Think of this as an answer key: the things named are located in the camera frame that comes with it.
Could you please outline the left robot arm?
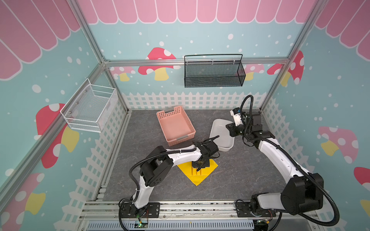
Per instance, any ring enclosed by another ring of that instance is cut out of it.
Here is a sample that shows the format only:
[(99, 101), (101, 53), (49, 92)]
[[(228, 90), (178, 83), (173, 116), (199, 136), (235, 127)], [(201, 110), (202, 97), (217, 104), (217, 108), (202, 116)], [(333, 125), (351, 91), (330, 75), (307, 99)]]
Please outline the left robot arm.
[(156, 147), (145, 159), (134, 164), (129, 170), (129, 177), (136, 185), (135, 193), (130, 198), (119, 202), (119, 218), (138, 218), (143, 216), (158, 217), (155, 209), (158, 203), (149, 203), (154, 187), (159, 185), (178, 166), (195, 185), (200, 185), (218, 167), (214, 161), (220, 156), (214, 138), (194, 141), (189, 147), (165, 149)]

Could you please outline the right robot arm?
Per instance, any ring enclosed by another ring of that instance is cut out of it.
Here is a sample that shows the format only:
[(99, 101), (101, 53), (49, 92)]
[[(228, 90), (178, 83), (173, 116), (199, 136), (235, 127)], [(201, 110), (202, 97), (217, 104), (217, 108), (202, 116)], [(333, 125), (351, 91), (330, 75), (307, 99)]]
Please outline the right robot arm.
[[(274, 135), (264, 131), (261, 123), (261, 113), (253, 113), (252, 95), (247, 95), (240, 107), (231, 110), (234, 122), (226, 128), (231, 137), (241, 136), (243, 143), (248, 147), (255, 147), (263, 153), (279, 171), (286, 182), (280, 193), (257, 193), (250, 199), (250, 211), (257, 216), (264, 210), (275, 210), (281, 217), (283, 213), (299, 215), (320, 226), (332, 227), (340, 221), (340, 211), (332, 197), (324, 189), (324, 180), (318, 173), (309, 170), (297, 163), (285, 151)], [(307, 215), (308, 212), (321, 209), (324, 200), (327, 200), (333, 210), (333, 218), (329, 221), (320, 221)]]

